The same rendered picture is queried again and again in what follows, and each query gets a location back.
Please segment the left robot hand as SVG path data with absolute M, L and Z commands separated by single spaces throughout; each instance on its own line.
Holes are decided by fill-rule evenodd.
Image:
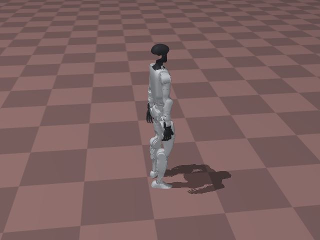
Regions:
M 148 120 L 149 120 L 149 122 L 148 123 L 153 123 L 153 120 L 154 120 L 154 118 L 153 118 L 153 120 L 152 120 L 152 116 L 151 116 L 151 114 L 150 114 L 150 104 L 148 103 L 147 104 L 147 108 L 148 108 L 148 111 L 147 111 L 147 113 L 146 113 L 146 121 L 148 122 Z M 151 120 L 151 121 L 150 121 Z

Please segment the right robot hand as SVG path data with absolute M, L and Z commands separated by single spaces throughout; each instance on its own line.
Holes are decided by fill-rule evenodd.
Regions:
M 174 133 L 173 133 L 173 131 L 171 129 L 171 126 L 166 127 L 166 123 L 165 122 L 163 123 L 163 127 L 164 127 L 165 130 L 164 130 L 164 133 L 163 133 L 164 137 L 163 137 L 162 141 L 168 141 L 168 140 L 170 140 L 172 138 L 172 135 Z

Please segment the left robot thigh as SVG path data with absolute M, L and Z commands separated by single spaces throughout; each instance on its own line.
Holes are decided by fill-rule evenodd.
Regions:
M 152 108 L 150 108 L 149 111 L 150 111 L 151 117 L 153 118 Z M 153 127 L 154 127 L 155 137 L 151 139 L 150 145 L 153 148 L 159 148 L 161 146 L 161 142 L 163 139 L 163 131 L 161 131 L 159 127 L 159 122 L 156 121 L 155 119 L 153 119 Z

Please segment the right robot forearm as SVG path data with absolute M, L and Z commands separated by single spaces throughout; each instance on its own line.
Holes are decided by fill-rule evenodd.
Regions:
M 167 99 L 165 101 L 163 110 L 163 122 L 166 123 L 166 127 L 171 126 L 171 110 L 172 110 L 173 101 L 171 99 Z

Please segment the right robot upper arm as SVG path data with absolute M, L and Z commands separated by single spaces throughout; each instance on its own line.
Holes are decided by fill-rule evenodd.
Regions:
M 169 94 L 170 94 L 170 85 L 171 85 L 171 76 L 167 72 L 161 72 L 160 73 L 160 83 L 161 83 L 161 88 L 162 88 L 162 101 L 163 104 L 165 104 L 166 100 L 170 99 Z M 173 100 L 172 100 L 173 104 Z

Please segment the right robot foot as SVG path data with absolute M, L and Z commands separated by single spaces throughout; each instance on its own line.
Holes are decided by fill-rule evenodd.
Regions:
M 157 180 L 154 180 L 151 183 L 151 187 L 152 188 L 161 188 L 161 189 L 170 189 L 173 186 L 171 184 L 165 183 L 164 181 L 162 181 L 162 184 L 158 184 L 159 182 Z M 160 182 L 161 183 L 161 182 Z

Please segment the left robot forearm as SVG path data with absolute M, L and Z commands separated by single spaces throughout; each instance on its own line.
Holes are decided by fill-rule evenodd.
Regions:
M 155 104 L 154 99 L 152 98 L 152 92 L 151 89 L 148 87 L 148 103 L 149 103 L 149 108 L 152 108 Z M 148 104 L 147 103 L 147 104 Z

